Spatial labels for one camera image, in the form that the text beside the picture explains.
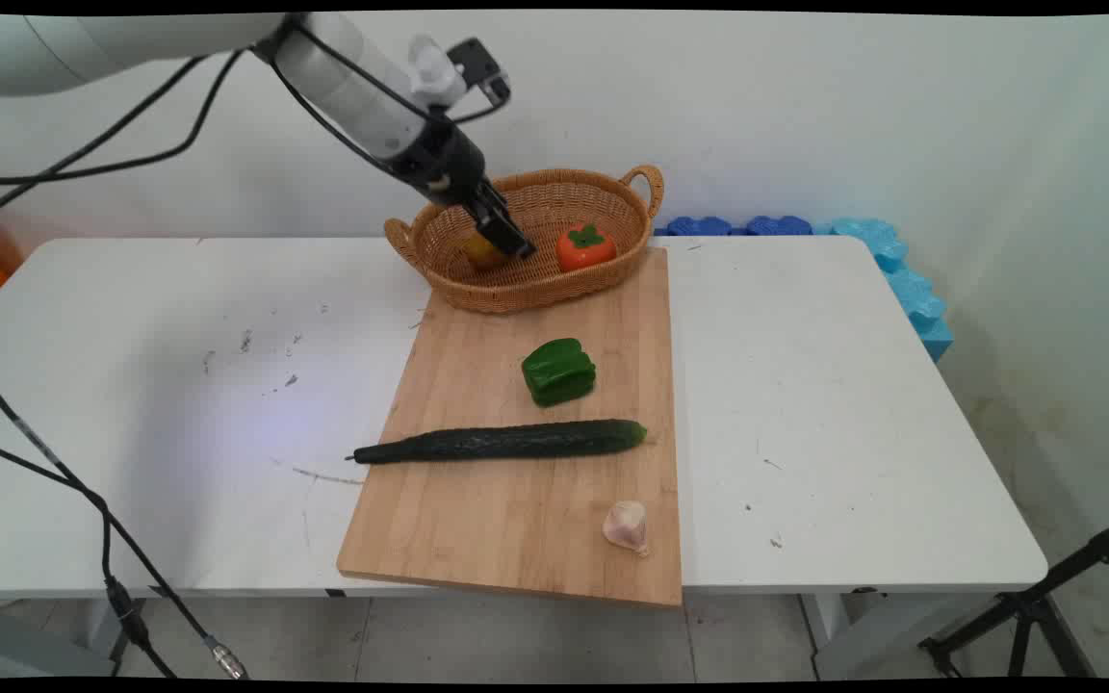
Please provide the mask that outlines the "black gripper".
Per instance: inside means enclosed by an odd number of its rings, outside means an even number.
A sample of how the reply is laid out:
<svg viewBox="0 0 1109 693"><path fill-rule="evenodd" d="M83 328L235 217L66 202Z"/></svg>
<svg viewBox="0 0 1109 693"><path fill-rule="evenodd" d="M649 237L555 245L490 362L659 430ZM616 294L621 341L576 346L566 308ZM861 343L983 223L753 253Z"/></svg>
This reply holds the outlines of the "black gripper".
<svg viewBox="0 0 1109 693"><path fill-rule="evenodd" d="M484 153L456 124L424 123L418 137L391 157L391 175L435 205L465 207L477 233L505 256L523 259L535 253L487 176Z"/></svg>

